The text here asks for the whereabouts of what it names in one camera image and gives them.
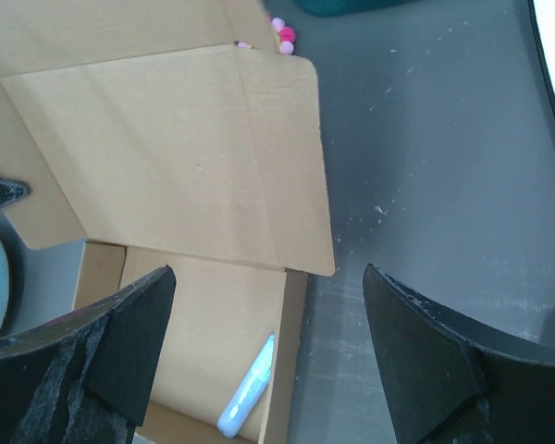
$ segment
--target pink bead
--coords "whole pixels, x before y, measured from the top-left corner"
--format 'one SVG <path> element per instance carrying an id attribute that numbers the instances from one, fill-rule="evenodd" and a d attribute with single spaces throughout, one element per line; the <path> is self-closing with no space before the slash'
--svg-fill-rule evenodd
<path id="1" fill-rule="evenodd" d="M 279 53 L 290 56 L 294 54 L 294 43 L 292 42 L 282 42 L 279 46 Z"/>
<path id="2" fill-rule="evenodd" d="M 279 17 L 276 17 L 273 20 L 271 20 L 271 24 L 274 25 L 274 30 L 276 30 L 277 32 L 280 32 L 286 27 L 286 22 Z"/>
<path id="3" fill-rule="evenodd" d="M 279 38 L 282 42 L 294 43 L 296 42 L 296 32 L 290 26 L 287 26 L 279 32 Z"/>

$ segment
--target gray table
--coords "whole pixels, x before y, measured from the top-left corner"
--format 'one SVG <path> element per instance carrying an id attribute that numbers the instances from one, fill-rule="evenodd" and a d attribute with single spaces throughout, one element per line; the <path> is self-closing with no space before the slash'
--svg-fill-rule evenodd
<path id="1" fill-rule="evenodd" d="M 290 443 L 392 444 L 367 263 L 493 327 L 555 340 L 555 124 L 526 2 L 340 18 L 266 2 L 318 72 L 338 270 L 307 296 Z"/>

